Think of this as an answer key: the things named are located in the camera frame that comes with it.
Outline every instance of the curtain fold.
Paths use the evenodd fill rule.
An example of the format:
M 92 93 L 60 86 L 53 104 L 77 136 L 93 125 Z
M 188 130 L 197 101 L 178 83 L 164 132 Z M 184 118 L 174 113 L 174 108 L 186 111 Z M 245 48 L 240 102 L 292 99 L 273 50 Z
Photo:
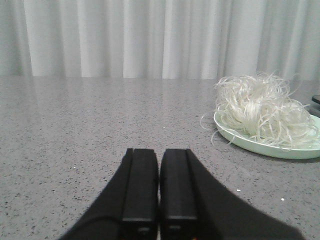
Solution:
M 0 0 L 0 75 L 319 80 L 318 0 Z

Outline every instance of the plate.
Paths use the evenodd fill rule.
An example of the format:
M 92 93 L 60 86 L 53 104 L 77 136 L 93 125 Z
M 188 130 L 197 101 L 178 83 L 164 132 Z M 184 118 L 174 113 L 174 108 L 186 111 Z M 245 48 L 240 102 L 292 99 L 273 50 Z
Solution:
M 320 118 L 313 115 L 311 115 L 311 117 L 314 120 L 314 125 L 320 129 Z M 213 118 L 216 128 L 224 138 L 233 144 L 251 152 L 280 159 L 302 160 L 320 157 L 319 144 L 315 143 L 307 147 L 294 148 L 291 150 L 288 148 L 281 149 L 278 146 L 255 142 L 249 139 L 249 136 L 245 134 L 234 134 L 232 131 L 228 130 L 228 127 L 222 125 L 222 123 L 219 121 L 219 114 L 216 112 L 214 113 Z

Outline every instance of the white noodles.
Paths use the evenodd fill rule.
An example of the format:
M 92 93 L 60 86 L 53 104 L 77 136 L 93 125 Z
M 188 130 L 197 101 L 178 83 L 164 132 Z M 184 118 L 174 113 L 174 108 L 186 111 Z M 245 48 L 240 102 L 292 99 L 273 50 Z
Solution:
M 216 112 L 224 126 L 263 144 L 293 149 L 319 139 L 319 129 L 289 81 L 276 75 L 227 76 L 215 85 Z

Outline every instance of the light green plate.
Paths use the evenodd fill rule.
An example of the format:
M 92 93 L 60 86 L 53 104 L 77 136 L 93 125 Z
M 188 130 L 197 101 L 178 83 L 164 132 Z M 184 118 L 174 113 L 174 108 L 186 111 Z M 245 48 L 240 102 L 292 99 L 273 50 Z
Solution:
M 280 159 L 302 160 L 320 157 L 320 145 L 317 143 L 304 148 L 294 148 L 292 150 L 286 150 L 286 148 L 281 149 L 277 146 L 271 146 L 250 140 L 248 135 L 238 135 L 233 133 L 227 129 L 228 127 L 223 126 L 221 122 L 219 122 L 220 118 L 217 113 L 214 114 L 213 118 L 216 128 L 223 137 L 231 141 L 233 144 L 251 152 Z M 320 118 L 312 115 L 312 119 L 314 120 L 314 125 L 320 129 Z

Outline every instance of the gray speckled countertop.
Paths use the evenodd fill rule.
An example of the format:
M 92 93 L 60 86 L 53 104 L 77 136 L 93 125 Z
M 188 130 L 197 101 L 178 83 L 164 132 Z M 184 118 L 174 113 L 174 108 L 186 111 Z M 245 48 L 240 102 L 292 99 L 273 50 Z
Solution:
M 166 148 L 191 148 L 241 199 L 320 239 L 320 159 L 261 156 L 219 134 L 212 146 L 199 119 L 213 108 L 213 83 L 0 77 L 0 239 L 57 239 L 127 148 L 155 149 L 159 161 Z

